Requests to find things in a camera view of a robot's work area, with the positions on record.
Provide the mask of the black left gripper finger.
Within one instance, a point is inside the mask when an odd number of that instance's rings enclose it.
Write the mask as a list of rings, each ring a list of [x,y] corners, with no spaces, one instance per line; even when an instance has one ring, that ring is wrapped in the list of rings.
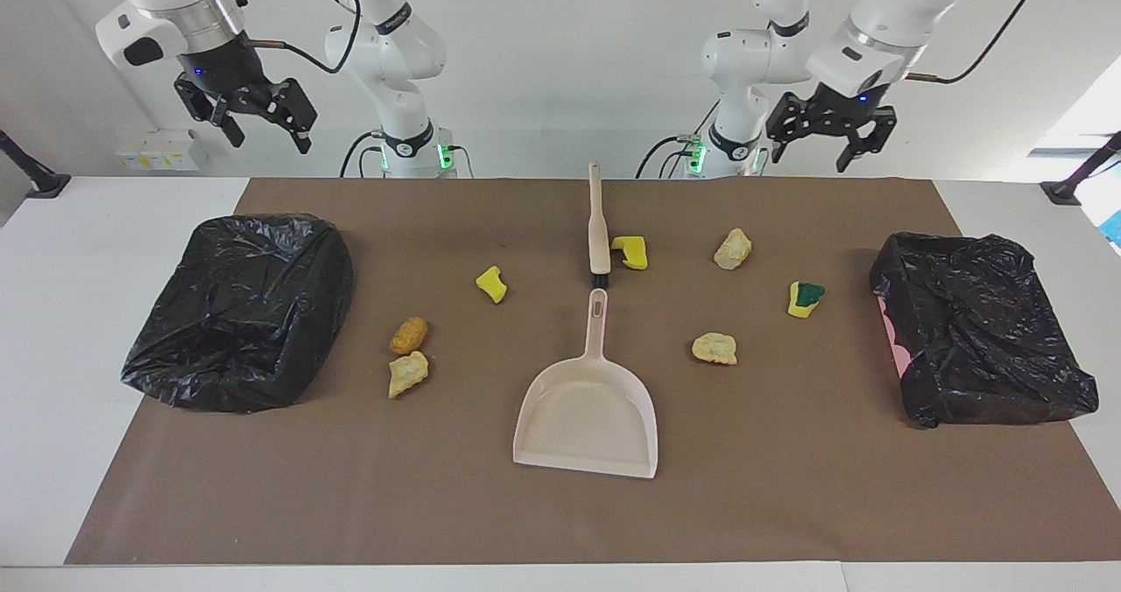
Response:
[[[815,136],[819,113],[813,98],[802,100],[795,93],[784,93],[767,118],[767,137],[772,141],[770,160],[778,164],[787,146],[800,138]]]
[[[881,152],[897,121],[895,108],[876,108],[867,118],[845,117],[844,120],[840,120],[846,145],[837,158],[836,172],[844,173],[851,161],[867,152]],[[861,136],[858,129],[868,123],[873,124],[873,128],[865,136]]]

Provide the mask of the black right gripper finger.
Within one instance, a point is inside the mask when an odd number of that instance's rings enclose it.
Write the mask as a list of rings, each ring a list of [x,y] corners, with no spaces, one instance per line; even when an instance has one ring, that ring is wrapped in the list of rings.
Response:
[[[319,113],[295,78],[271,82],[268,80],[249,82],[235,92],[235,111],[248,115],[259,115],[268,123],[279,126],[289,137],[298,152],[309,152],[311,130]]]
[[[237,124],[235,118],[229,113],[229,105],[221,95],[211,100],[203,89],[191,81],[186,74],[180,74],[173,82],[173,89],[179,94],[180,101],[194,121],[215,126],[226,140],[235,148],[244,144],[245,135]]]

